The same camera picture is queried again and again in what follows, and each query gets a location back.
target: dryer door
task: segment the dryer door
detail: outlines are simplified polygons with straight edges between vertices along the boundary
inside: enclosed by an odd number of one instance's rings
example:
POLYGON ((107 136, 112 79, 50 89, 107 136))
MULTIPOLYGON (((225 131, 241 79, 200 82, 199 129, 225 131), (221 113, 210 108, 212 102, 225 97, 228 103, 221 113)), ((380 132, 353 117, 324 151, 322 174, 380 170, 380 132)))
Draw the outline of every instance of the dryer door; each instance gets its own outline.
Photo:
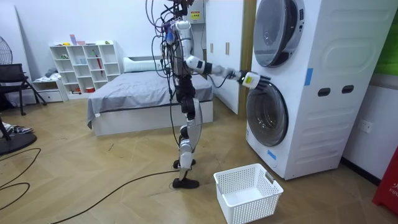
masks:
POLYGON ((291 57, 301 38, 303 20, 302 0, 261 0, 253 43, 261 66, 277 67, 291 57))
POLYGON ((251 90, 246 104, 248 123, 254 137, 265 146, 282 142, 289 124, 287 107, 273 84, 264 90, 251 90))

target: cube bookshelf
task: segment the cube bookshelf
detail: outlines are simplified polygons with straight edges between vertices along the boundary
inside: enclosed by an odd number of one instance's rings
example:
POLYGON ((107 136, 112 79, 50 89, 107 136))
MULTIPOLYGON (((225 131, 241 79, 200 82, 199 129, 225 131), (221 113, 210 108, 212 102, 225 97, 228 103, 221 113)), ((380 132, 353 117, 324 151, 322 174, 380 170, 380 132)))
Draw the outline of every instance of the cube bookshelf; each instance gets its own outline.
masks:
POLYGON ((100 89, 121 74, 114 41, 97 41, 95 45, 50 46, 55 66, 69 100, 87 98, 86 88, 100 89), (81 94, 73 94, 77 88, 81 94))

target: mattress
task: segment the mattress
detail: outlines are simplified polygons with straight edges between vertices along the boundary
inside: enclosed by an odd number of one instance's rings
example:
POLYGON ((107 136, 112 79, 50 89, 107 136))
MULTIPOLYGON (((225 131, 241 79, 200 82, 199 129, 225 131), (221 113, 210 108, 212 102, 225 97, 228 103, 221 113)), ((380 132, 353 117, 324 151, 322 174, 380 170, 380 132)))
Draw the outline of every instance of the mattress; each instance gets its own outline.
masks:
MULTIPOLYGON (((195 98, 199 101, 213 99, 213 88, 202 76, 193 75, 192 84, 196 89, 195 98)), ((101 116, 101 113, 165 106, 169 103, 167 79, 158 76, 156 71, 124 73, 90 95, 87 102, 87 126, 91 128, 91 121, 101 116)))

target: herringbone floor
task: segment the herringbone floor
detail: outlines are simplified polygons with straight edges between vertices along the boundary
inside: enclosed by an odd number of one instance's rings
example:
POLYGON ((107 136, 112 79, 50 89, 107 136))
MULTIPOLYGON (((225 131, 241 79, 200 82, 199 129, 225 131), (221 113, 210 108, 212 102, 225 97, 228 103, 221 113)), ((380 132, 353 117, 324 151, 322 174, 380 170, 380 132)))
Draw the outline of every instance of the herringbone floor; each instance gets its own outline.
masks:
MULTIPOLYGON (((42 153, 13 182, 29 182, 31 188, 0 211, 0 223, 61 220, 88 208, 128 180, 170 170, 177 157, 170 128, 97 138, 86 127, 85 103, 33 105, 26 107, 23 117, 19 110, 1 115, 7 123, 34 128, 39 139, 31 147, 41 147, 42 153)), ((198 163, 188 175, 199 180, 201 187, 171 189, 177 173, 148 177, 65 223, 225 223, 213 173, 262 163, 246 143, 245 126, 244 120, 215 100, 215 122, 204 126, 195 154, 198 163)), ((24 170, 35 153, 0 162, 0 185, 24 170)), ((344 166, 295 180, 277 180, 284 188, 277 210, 256 223, 398 223, 395 215, 371 203, 376 187, 344 166)), ((0 191, 0 207, 24 190, 22 185, 0 191)))

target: blue sticker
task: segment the blue sticker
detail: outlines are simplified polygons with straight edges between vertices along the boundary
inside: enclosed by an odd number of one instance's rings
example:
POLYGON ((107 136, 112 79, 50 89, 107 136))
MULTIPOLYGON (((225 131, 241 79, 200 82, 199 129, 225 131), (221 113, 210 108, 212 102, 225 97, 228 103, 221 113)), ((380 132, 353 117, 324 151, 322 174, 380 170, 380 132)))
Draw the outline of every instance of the blue sticker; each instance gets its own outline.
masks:
POLYGON ((305 83, 304 83, 305 86, 311 84, 312 72, 313 68, 307 69, 307 76, 305 77, 305 83))
POLYGON ((275 159, 276 160, 276 156, 275 155, 273 155, 273 153, 268 149, 268 152, 267 152, 267 154, 269 155, 269 156, 271 156, 273 159, 275 159))

